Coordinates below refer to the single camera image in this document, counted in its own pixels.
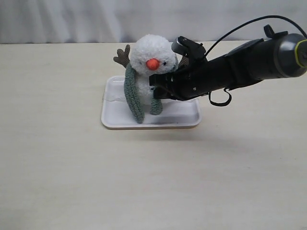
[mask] black cable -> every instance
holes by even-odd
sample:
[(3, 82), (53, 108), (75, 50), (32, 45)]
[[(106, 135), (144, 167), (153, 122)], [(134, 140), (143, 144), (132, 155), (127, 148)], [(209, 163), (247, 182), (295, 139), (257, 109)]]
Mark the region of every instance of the black cable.
[(280, 15), (267, 15), (267, 16), (263, 16), (263, 17), (259, 17), (259, 18), (256, 18), (256, 19), (253, 19), (253, 20), (250, 20), (240, 26), (238, 26), (237, 28), (233, 29), (232, 31), (229, 31), (228, 33), (226, 33), (224, 36), (222, 36), (220, 39), (218, 39), (211, 47), (210, 49), (206, 52), (205, 54), (205, 57), (209, 54), (209, 52), (218, 44), (220, 43), (224, 38), (226, 38), (227, 36), (229, 36), (230, 34), (232, 34), (233, 32), (237, 31), (238, 29), (241, 29), (242, 27), (248, 25), (248, 24), (251, 24), (251, 23), (254, 23), (254, 22), (257, 22), (257, 21), (260, 21), (260, 20), (263, 20), (263, 19), (269, 19), (269, 18), (277, 18), (277, 19), (283, 19), (289, 23), (291, 23), (292, 25), (294, 25), (301, 33), (302, 35), (307, 39), (307, 34), (305, 33), (305, 31), (295, 22), (293, 22), (292, 20), (286, 18), (286, 17), (283, 17), (283, 16), (280, 16)]

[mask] white curtain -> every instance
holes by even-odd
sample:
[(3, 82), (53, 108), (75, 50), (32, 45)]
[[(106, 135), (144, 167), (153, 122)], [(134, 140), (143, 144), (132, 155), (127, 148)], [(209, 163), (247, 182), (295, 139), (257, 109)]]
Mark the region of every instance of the white curtain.
[[(212, 41), (256, 17), (278, 14), (307, 30), (306, 0), (0, 0), (0, 43), (135, 42), (145, 34)], [(274, 19), (228, 40), (264, 36), (263, 26), (297, 30)]]

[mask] white tray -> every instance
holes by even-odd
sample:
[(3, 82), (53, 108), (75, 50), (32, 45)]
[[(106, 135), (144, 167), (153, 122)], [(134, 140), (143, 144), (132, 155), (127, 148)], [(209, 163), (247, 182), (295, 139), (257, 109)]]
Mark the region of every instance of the white tray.
[(146, 111), (138, 124), (128, 107), (124, 94), (124, 76), (108, 79), (101, 113), (102, 124), (109, 129), (192, 128), (201, 122), (198, 99), (190, 101), (162, 100), (163, 112), (151, 115)]

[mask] stuffed toy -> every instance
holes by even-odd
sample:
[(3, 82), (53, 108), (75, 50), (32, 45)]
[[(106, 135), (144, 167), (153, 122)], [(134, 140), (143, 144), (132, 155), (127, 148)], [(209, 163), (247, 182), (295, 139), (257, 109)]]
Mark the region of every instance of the stuffed toy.
[(141, 124), (145, 118), (145, 106), (150, 107), (151, 115), (159, 115), (163, 111), (161, 100), (153, 97), (154, 87), (149, 85), (149, 77), (176, 71), (180, 65), (187, 64), (187, 59), (183, 58), (178, 63), (171, 43), (166, 38), (153, 34), (148, 34), (135, 43), (130, 58), (129, 52), (129, 45), (125, 51), (118, 49), (118, 57), (113, 60), (126, 68), (126, 101), (136, 122)]

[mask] white table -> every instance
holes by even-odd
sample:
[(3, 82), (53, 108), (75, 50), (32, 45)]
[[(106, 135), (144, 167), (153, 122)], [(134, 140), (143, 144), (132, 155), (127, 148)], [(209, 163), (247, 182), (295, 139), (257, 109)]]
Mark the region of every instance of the white table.
[(0, 229), (306, 230), (307, 75), (200, 98), (194, 129), (111, 131), (124, 46), (0, 46)]

